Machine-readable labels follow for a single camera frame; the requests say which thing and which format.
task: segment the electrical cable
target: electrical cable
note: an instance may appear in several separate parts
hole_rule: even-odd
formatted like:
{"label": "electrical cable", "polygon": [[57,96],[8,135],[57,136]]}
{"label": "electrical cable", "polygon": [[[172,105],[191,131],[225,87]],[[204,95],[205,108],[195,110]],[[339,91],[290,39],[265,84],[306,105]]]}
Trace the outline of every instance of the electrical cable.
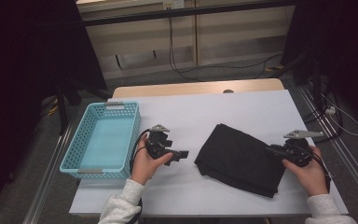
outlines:
{"label": "electrical cable", "polygon": [[[141,149],[146,148],[146,147],[141,147],[141,148],[138,148],[138,150],[136,150],[136,148],[138,147],[138,143],[141,140],[142,136],[144,136],[144,134],[147,133],[147,132],[150,132],[150,130],[146,129],[143,132],[141,132],[141,134],[139,134],[138,138],[136,139],[135,143],[133,144],[132,153],[131,153],[131,160],[130,160],[130,174],[132,174],[133,163],[135,161],[136,155],[138,154],[138,152]],[[142,214],[142,210],[143,210],[143,207],[144,207],[143,202],[142,202],[142,198],[139,200],[138,206],[141,207],[141,211],[139,211],[139,213],[135,214],[135,216],[127,224],[135,224],[135,223],[137,223],[139,217]]]}
{"label": "electrical cable", "polygon": [[44,117],[44,116],[46,116],[46,115],[51,116],[51,115],[53,115],[53,114],[54,114],[55,112],[57,112],[57,111],[60,111],[60,109],[55,109],[54,111],[49,111],[48,113],[41,114],[41,115],[39,115],[39,117]]}
{"label": "electrical cable", "polygon": [[198,78],[193,78],[193,77],[186,77],[184,76],[179,69],[176,67],[176,62],[175,62],[175,56],[173,54],[173,38],[172,38],[172,34],[173,34],[173,28],[172,28],[172,18],[168,18],[169,22],[170,22],[170,66],[171,69],[173,71],[175,71],[177,74],[179,74],[181,77],[186,78],[186,79],[191,79],[191,80],[196,80],[199,82],[203,82],[203,80],[200,80]]}
{"label": "electrical cable", "polygon": [[[322,106],[323,106],[322,111],[319,111],[318,109],[314,109],[308,115],[304,116],[302,118],[304,120],[304,123],[310,123],[310,122],[313,122],[313,121],[315,121],[317,119],[320,119],[325,114],[325,111],[328,108],[328,105],[326,104],[326,101],[324,101],[324,104],[322,104]],[[305,119],[309,118],[311,115],[314,115],[314,114],[318,114],[318,115],[313,119],[305,120]]]}
{"label": "electrical cable", "polygon": [[308,155],[310,155],[312,157],[313,160],[315,160],[316,162],[318,162],[318,164],[321,166],[323,172],[324,172],[324,180],[325,180],[325,185],[327,187],[327,191],[330,192],[330,181],[331,181],[331,177],[330,177],[330,174],[329,172],[327,171],[327,168],[324,166],[324,161],[322,160],[322,158],[314,153],[313,151],[312,152],[308,152],[305,148],[302,148],[302,147],[298,147],[296,145],[293,145],[293,144],[288,144],[290,147],[295,147],[297,149],[300,149],[301,151],[307,153]]}
{"label": "electrical cable", "polygon": [[52,97],[51,100],[49,100],[47,103],[40,106],[40,110],[45,110],[51,103],[53,103],[55,100],[57,100],[57,97]]}
{"label": "electrical cable", "polygon": [[[339,112],[342,112],[344,113],[346,116],[348,116],[350,119],[352,119],[357,125],[358,125],[358,121],[356,119],[354,119],[351,115],[349,115],[347,112],[345,112],[344,110],[342,110],[341,108],[339,108],[339,106],[337,105],[334,105],[330,100],[328,100],[328,98],[326,98],[324,95],[322,95],[322,97],[325,98],[326,101],[328,101],[333,107],[335,107]],[[349,133],[351,135],[354,135],[354,136],[358,136],[358,133],[351,133],[350,131],[346,130],[342,124],[336,122],[334,119],[333,119],[333,116],[330,114],[330,119],[340,128],[342,129],[342,131],[346,132],[346,133]]]}
{"label": "electrical cable", "polygon": [[260,74],[258,74],[256,77],[253,77],[253,79],[256,79],[258,77],[260,77],[261,75],[263,75],[264,73],[264,69],[266,68],[266,63],[277,57],[277,56],[281,56],[282,54],[275,54],[273,56],[268,57],[266,60],[263,60],[260,63],[255,63],[255,64],[250,64],[250,65],[244,65],[244,66],[226,66],[226,65],[210,65],[210,66],[203,66],[203,67],[195,67],[195,68],[190,68],[188,70],[184,70],[184,71],[180,71],[177,67],[176,67],[176,62],[175,62],[175,58],[174,58],[174,53],[173,53],[173,28],[172,28],[172,18],[169,18],[169,23],[170,23],[170,66],[171,69],[178,73],[181,77],[186,78],[186,79],[191,79],[191,80],[196,80],[199,82],[203,82],[203,80],[200,80],[198,78],[193,78],[193,77],[186,77],[184,75],[184,73],[188,73],[197,69],[204,69],[204,68],[233,68],[233,69],[241,69],[241,68],[249,68],[249,67],[254,67],[254,66],[258,66],[260,64],[263,64],[263,69],[260,72]]}
{"label": "electrical cable", "polygon": [[[325,91],[324,92],[321,92],[321,95],[322,97],[324,98],[324,109],[323,109],[323,112],[319,112],[314,119],[311,119],[311,120],[306,120],[304,121],[304,123],[310,123],[312,121],[315,121],[317,119],[321,119],[324,115],[325,115],[325,110],[329,107],[329,105],[327,103],[331,103],[330,100],[327,100],[328,98],[325,97],[325,95],[327,95],[329,92],[332,92],[333,93],[333,97],[335,99],[335,102],[336,104],[338,105],[338,99],[337,99],[337,95],[334,93],[333,89],[330,87],[330,85],[326,84],[326,88],[325,88]],[[318,110],[315,109],[313,110],[311,113],[309,113],[308,115],[306,115],[305,117],[309,117],[310,114],[315,114],[317,113]],[[337,116],[337,120],[338,120],[338,124],[340,124],[340,126],[343,126],[343,120],[342,120],[342,115],[340,113],[340,111],[338,110],[338,112],[336,113],[336,116]],[[315,144],[318,144],[318,143],[322,143],[322,142],[326,142],[326,141],[329,141],[329,140],[332,140],[332,139],[335,139],[337,137],[339,137],[340,135],[342,134],[342,129],[338,129],[338,130],[334,130],[334,133],[333,135],[331,135],[330,137],[327,137],[325,139],[321,139],[321,140],[318,140],[318,141],[314,141]]]}

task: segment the basket handle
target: basket handle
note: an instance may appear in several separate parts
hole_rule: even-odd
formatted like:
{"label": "basket handle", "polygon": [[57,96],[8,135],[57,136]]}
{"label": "basket handle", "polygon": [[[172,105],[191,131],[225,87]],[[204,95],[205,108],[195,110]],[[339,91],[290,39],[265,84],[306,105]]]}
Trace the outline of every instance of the basket handle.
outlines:
{"label": "basket handle", "polygon": [[103,169],[78,169],[77,173],[83,175],[97,175],[103,174]]}
{"label": "basket handle", "polygon": [[108,110],[115,110],[115,109],[125,109],[124,102],[106,102],[103,105]]}

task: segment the dark background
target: dark background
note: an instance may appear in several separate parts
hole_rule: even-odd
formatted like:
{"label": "dark background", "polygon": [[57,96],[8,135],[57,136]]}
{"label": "dark background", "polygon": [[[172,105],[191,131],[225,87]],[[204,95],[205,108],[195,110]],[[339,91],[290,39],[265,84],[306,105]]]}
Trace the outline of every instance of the dark background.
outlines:
{"label": "dark background", "polygon": [[[0,190],[26,153],[40,117],[41,101],[80,90],[69,79],[105,89],[84,27],[46,30],[39,25],[80,21],[72,0],[0,1]],[[314,62],[330,85],[358,113],[358,1],[298,5],[282,64],[303,50],[310,56],[294,68],[296,83],[313,76]]]}

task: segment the metal frame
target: metal frame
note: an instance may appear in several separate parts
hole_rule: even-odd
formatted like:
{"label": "metal frame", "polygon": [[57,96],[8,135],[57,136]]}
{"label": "metal frame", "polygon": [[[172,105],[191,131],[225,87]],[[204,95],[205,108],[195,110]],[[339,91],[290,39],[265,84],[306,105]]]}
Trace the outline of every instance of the metal frame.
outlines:
{"label": "metal frame", "polygon": [[[299,88],[301,91],[301,95],[304,98],[304,101],[307,103],[308,107],[311,111],[316,111],[316,107],[313,104],[313,98],[311,97],[312,94],[303,88]],[[327,137],[331,137],[335,134],[334,128],[330,120],[328,120],[326,117],[321,117],[320,119],[317,119],[319,124],[321,125],[322,129],[324,130],[324,133],[327,135]],[[333,145],[334,149],[336,150],[339,157],[344,162],[345,166],[350,171],[353,179],[358,184],[358,162],[356,159],[352,156],[350,150],[347,148],[347,146],[344,144],[344,142],[341,140],[340,137],[337,137],[335,139],[332,139],[331,144]]]}
{"label": "metal frame", "polygon": [[231,12],[231,11],[244,11],[244,10],[269,8],[269,7],[288,7],[300,3],[308,3],[308,2],[315,2],[315,1],[319,1],[319,0],[262,0],[262,1],[255,1],[255,2],[222,5],[222,6],[188,7],[188,8],[180,8],[180,9],[173,9],[173,10],[161,10],[161,11],[154,11],[154,12],[137,13],[137,14],[124,15],[124,16],[92,18],[92,19],[85,19],[83,21],[68,21],[68,22],[63,22],[61,24],[44,23],[44,24],[37,25],[36,28],[55,30],[55,29],[67,29],[70,27],[79,27],[79,26],[106,25],[106,24],[122,23],[122,22],[129,22],[129,21],[150,21],[150,20],[165,19],[165,18],[213,14],[213,13]]}
{"label": "metal frame", "polygon": [[28,209],[27,215],[25,216],[23,224],[35,224],[37,223],[40,214],[43,209],[43,205],[46,201],[46,198],[48,197],[48,193],[50,191],[50,186],[53,181],[53,178],[55,176],[55,173],[57,172],[58,167],[60,166],[60,162],[62,161],[63,154],[65,153],[66,147],[69,143],[69,136],[71,136],[71,133],[75,131],[75,117],[77,116],[78,108],[74,109],[71,113],[71,121],[69,123],[69,126],[66,128],[66,131],[63,133],[63,135],[60,135],[60,138],[58,139],[57,145],[54,148],[53,155],[51,157],[51,160],[48,164],[48,168],[45,172],[45,175],[43,176],[42,183],[40,183],[39,188],[36,192],[36,195],[34,196],[34,199],[31,203],[30,208]]}

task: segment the cuff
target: cuff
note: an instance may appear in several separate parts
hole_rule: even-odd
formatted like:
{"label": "cuff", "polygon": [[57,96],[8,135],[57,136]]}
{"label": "cuff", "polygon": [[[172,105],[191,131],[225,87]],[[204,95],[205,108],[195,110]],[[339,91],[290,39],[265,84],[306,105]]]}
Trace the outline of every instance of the cuff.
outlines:
{"label": "cuff", "polygon": [[131,179],[127,179],[126,186],[124,186],[123,192],[119,198],[136,206],[138,205],[144,190],[145,186]]}
{"label": "cuff", "polygon": [[314,218],[340,214],[330,194],[311,196],[307,199],[307,204]]}

